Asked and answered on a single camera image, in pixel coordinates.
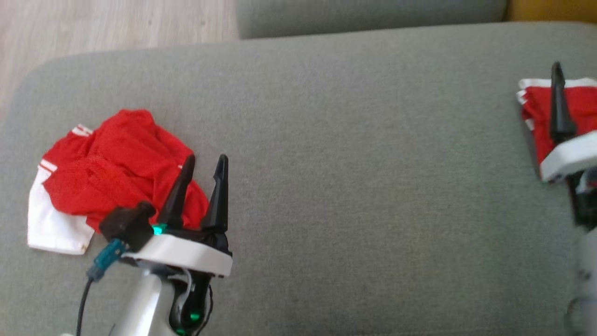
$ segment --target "blue cable connector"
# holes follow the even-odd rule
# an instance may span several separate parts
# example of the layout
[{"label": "blue cable connector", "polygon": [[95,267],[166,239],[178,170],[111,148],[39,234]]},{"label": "blue cable connector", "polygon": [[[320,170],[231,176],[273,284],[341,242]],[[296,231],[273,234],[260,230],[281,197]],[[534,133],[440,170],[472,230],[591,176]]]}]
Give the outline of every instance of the blue cable connector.
[{"label": "blue cable connector", "polygon": [[101,250],[93,261],[93,266],[87,270],[87,276],[98,282],[104,276],[104,273],[116,260],[120,259],[121,255],[127,251],[127,247],[122,240],[113,239],[108,245]]}]

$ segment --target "black cable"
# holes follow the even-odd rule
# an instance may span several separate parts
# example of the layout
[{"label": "black cable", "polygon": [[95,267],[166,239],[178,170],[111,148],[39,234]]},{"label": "black cable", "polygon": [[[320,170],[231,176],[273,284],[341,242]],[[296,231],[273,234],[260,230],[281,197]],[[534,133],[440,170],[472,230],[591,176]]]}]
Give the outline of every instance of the black cable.
[{"label": "black cable", "polygon": [[76,336],[81,336],[81,328],[83,327],[83,311],[85,310],[85,302],[87,301],[87,294],[89,294],[89,288],[93,283],[92,278],[87,279],[85,289],[83,290],[83,296],[81,297],[81,303],[79,305],[79,316],[76,320]]},{"label": "black cable", "polygon": [[210,320],[211,312],[214,310],[214,291],[211,290],[211,285],[209,285],[208,289],[210,290],[210,309],[207,311],[205,321],[203,321],[203,324],[199,327],[199,329],[197,329],[195,336],[198,336],[199,333],[203,330],[203,328],[205,328],[207,322],[209,322]]}]

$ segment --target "gray ottoman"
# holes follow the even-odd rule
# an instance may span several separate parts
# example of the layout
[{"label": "gray ottoman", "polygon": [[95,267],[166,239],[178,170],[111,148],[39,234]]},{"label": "gray ottoman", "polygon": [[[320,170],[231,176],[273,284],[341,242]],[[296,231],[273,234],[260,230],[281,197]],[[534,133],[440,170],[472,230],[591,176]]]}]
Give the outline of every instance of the gray ottoman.
[{"label": "gray ottoman", "polygon": [[[230,157],[232,275],[205,335],[561,335],[573,296],[565,188],[536,178],[523,77],[597,76],[597,27],[380,30],[60,59],[0,133],[0,334],[75,330],[85,256],[26,246],[42,154],[73,125],[146,108],[198,154]],[[92,286],[107,335],[138,271]]]}]

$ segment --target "red and white towel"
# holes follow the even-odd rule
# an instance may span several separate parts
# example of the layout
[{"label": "red and white towel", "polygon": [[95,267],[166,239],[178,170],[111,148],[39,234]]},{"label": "red and white towel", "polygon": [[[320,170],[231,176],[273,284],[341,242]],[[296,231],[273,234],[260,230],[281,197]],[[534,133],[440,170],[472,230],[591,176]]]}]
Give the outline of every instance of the red and white towel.
[{"label": "red and white towel", "polygon": [[[533,133],[537,162],[541,164],[554,149],[549,135],[551,115],[551,80],[520,80],[516,95],[522,105],[522,118]],[[566,80],[564,88],[570,116],[576,123],[577,135],[597,130],[597,81],[591,78]]]},{"label": "red and white towel", "polygon": [[[29,194],[27,243],[83,254],[100,221],[116,206],[153,204],[158,213],[192,151],[155,124],[149,111],[122,110],[97,130],[78,125],[43,156]],[[183,222],[198,228],[208,200],[187,189]]]}]

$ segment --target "red cloth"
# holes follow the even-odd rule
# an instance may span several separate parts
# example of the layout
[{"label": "red cloth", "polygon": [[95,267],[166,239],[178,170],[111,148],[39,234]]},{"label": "red cloth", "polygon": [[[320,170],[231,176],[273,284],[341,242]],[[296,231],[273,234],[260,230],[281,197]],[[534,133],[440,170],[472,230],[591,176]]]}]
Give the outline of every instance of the red cloth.
[{"label": "red cloth", "polygon": [[[577,135],[597,130],[597,87],[574,86],[564,89],[570,116],[576,123]],[[522,118],[530,122],[539,164],[554,149],[549,136],[549,121],[551,114],[551,88],[528,86],[519,94],[522,102]]]},{"label": "red cloth", "polygon": [[[155,124],[149,111],[122,110],[90,133],[70,132],[44,155],[57,170],[44,182],[54,207],[70,215],[87,216],[99,232],[99,222],[116,206],[153,204],[158,213],[180,165],[192,151]],[[183,222],[198,228],[208,200],[195,181],[187,189]]]}]

